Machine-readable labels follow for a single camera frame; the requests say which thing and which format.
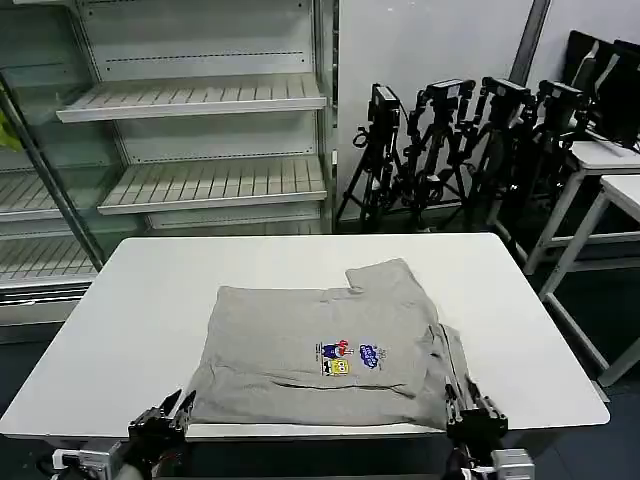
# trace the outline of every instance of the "white shelf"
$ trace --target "white shelf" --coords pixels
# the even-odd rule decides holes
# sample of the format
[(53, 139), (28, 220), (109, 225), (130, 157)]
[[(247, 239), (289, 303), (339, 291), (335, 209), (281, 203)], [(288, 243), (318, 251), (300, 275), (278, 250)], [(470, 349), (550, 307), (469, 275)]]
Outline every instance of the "white shelf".
[(153, 236), (198, 236), (198, 237), (253, 237), (262, 235), (322, 235), (320, 220), (303, 220), (247, 225), (222, 225), (209, 227), (167, 228), (153, 231)]
[(64, 123), (186, 115), (319, 110), (313, 74), (102, 83), (57, 112)]
[[(105, 169), (61, 170), (67, 193), (77, 209), (94, 207)], [(0, 222), (62, 218), (42, 180), (33, 171), (0, 174)]]
[(74, 237), (0, 242), (0, 286), (91, 281), (96, 271)]
[(98, 211), (103, 215), (320, 201), (317, 156), (166, 162), (129, 167)]

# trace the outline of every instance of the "folded t-shirt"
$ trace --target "folded t-shirt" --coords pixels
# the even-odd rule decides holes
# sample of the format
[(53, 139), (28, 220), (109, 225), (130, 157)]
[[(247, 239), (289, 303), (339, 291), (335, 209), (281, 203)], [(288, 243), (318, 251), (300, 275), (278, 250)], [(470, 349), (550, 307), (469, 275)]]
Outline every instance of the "folded t-shirt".
[(443, 428), (445, 379), (456, 362), (466, 371), (457, 334), (403, 260), (347, 277), (351, 288), (221, 287), (192, 421)]

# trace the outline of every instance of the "tripod leg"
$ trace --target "tripod leg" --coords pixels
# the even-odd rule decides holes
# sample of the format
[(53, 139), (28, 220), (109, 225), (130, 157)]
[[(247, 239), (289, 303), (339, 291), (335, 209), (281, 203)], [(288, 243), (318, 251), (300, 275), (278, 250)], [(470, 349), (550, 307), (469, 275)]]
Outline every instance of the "tripod leg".
[(340, 208), (338, 209), (338, 213), (336, 214), (336, 220), (335, 220), (336, 226), (338, 225), (338, 222), (340, 221), (340, 218), (344, 213), (344, 209), (346, 208), (347, 203), (349, 202), (349, 200), (352, 200), (354, 198), (353, 191), (355, 190), (356, 185), (358, 185), (360, 176), (364, 171), (364, 166), (367, 163), (367, 158), (368, 158), (367, 150), (365, 150), (364, 153), (362, 154), (362, 157), (360, 158), (360, 162), (358, 162), (358, 166), (356, 167), (356, 171), (353, 173), (353, 177), (351, 178), (351, 182), (349, 182), (349, 186), (347, 187), (345, 192), (342, 194), (342, 203), (340, 204)]

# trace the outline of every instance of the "camera tripod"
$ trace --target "camera tripod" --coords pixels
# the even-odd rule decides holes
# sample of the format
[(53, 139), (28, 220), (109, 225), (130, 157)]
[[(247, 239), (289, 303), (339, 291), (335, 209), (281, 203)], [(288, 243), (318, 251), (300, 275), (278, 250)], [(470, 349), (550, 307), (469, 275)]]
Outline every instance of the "camera tripod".
[[(514, 222), (536, 196), (555, 204), (567, 176), (566, 159), (576, 135), (587, 126), (587, 99), (582, 91), (559, 82), (540, 82), (536, 109), (544, 107), (542, 124), (533, 128), (519, 149), (514, 171), (511, 217)], [(577, 124), (572, 125), (575, 117)]]
[[(353, 139), (357, 148), (364, 148), (349, 187), (336, 215), (336, 226), (349, 200), (360, 207), (360, 229), (368, 232), (377, 228), (381, 215), (389, 210), (394, 200), (391, 195), (391, 180), (394, 164), (401, 168), (396, 143), (400, 128), (400, 100), (388, 88), (374, 84), (371, 88), (368, 120), (369, 130), (358, 128)], [(366, 173), (367, 181), (362, 200), (354, 195), (360, 176)]]
[[(463, 151), (460, 151), (460, 146), (463, 138), (468, 139), (474, 135), (474, 129), (477, 131), (479, 124), (479, 121), (474, 123), (465, 120), (474, 88), (473, 80), (449, 80), (429, 85), (418, 92), (416, 107), (409, 114), (407, 133), (411, 145), (403, 151), (407, 162), (398, 169), (392, 190), (394, 197), (399, 197), (402, 205), (409, 208), (412, 223), (418, 228), (424, 227), (422, 212), (428, 206), (440, 203), (445, 189), (458, 196), (463, 204), (466, 203), (462, 166), (467, 165), (465, 161), (471, 155), (466, 144)], [(433, 108), (434, 120), (427, 127), (424, 136), (421, 136), (418, 122), (429, 102)], [(456, 121), (452, 127), (456, 111)], [(429, 141), (431, 144), (424, 167), (417, 171), (418, 160), (422, 152), (426, 151)], [(448, 167), (436, 174), (438, 158), (445, 142), (449, 145)], [(456, 187), (449, 185), (452, 177), (456, 180)]]
[[(478, 132), (486, 104), (491, 99), (491, 110), (487, 123)], [(515, 159), (521, 146), (521, 139), (528, 138), (537, 120), (536, 101), (527, 88), (508, 80), (485, 77), (476, 106), (472, 129), (465, 148), (466, 158), (487, 138), (477, 169), (472, 173), (471, 187), (466, 205), (458, 208), (442, 224), (444, 228), (463, 209), (468, 229), (474, 223), (474, 212), (483, 200), (496, 200), (512, 190), (512, 177), (516, 168)]]

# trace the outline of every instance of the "white desk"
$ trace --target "white desk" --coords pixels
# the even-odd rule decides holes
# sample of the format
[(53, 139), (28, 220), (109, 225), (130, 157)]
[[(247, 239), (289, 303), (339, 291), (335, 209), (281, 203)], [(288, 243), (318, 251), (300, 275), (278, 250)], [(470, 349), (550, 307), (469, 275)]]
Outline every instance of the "white desk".
[[(603, 424), (609, 413), (534, 291), (491, 234), (148, 238), (123, 242), (0, 420), (20, 438), (126, 437), (144, 409), (187, 384), (221, 285), (347, 286), (344, 271), (404, 258), (471, 375), (512, 429)], [(199, 426), (222, 436), (393, 435), (411, 425)]]
[[(573, 236), (555, 237), (562, 220), (588, 176), (640, 174), (640, 154), (609, 141), (575, 142), (571, 147), (577, 170), (569, 177), (549, 221), (531, 253), (526, 256), (525, 274), (535, 272), (543, 254), (552, 247), (569, 244)], [(590, 243), (615, 243), (640, 240), (640, 232), (603, 233), (592, 235)]]
[[(591, 262), (578, 262), (576, 258), (589, 240), (609, 204), (616, 205), (630, 217), (640, 222), (640, 175), (606, 175), (600, 181), (602, 183), (600, 195), (598, 195), (598, 198), (596, 198), (585, 215), (575, 237), (571, 240), (558, 264), (540, 290), (539, 296), (541, 301), (547, 302), (558, 313), (560, 318), (565, 321), (591, 354), (593, 360), (600, 366), (602, 374), (598, 377), (598, 382), (607, 387), (616, 382), (640, 361), (640, 339), (636, 340), (612, 365), (609, 365), (609, 362), (591, 342), (587, 334), (582, 331), (554, 293), (568, 272), (588, 269), (584, 265)], [(604, 263), (607, 269), (632, 268), (640, 266), (640, 258), (623, 257), (602, 260), (599, 263)]]

